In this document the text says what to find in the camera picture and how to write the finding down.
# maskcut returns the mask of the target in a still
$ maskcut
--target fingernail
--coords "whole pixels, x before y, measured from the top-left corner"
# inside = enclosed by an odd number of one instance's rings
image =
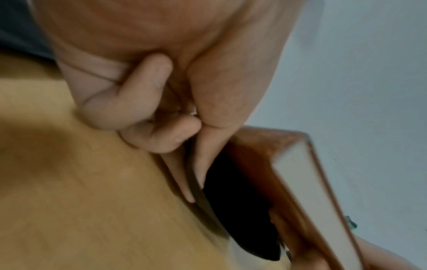
[[[157,69],[156,74],[154,74],[153,78],[153,83],[156,87],[162,89],[165,86],[166,81],[168,80],[169,75],[172,72],[172,68],[173,67],[170,64],[163,64]]]

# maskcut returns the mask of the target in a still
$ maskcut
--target skin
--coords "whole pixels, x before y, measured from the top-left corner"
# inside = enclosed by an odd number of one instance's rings
[[[95,127],[160,153],[185,198],[182,144],[197,134],[201,186],[264,95],[305,0],[33,0],[80,112]],[[292,270],[328,264],[277,213]],[[416,269],[358,240],[384,270]]]

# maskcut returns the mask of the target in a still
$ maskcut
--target black object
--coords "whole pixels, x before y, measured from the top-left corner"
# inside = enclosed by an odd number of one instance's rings
[[[236,243],[263,259],[278,261],[280,244],[270,221],[270,204],[249,183],[223,150],[210,167],[202,190],[193,171],[192,138],[187,145],[186,173],[199,205]]]

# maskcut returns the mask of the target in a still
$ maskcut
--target tan surface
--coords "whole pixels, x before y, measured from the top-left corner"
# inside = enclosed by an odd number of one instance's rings
[[[286,268],[233,251],[153,157],[78,120],[54,65],[10,54],[0,51],[0,269]]]

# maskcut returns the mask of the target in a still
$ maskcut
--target gray wall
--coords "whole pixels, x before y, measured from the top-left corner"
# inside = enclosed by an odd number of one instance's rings
[[[362,238],[427,269],[427,1],[309,0],[248,124],[308,132]]]

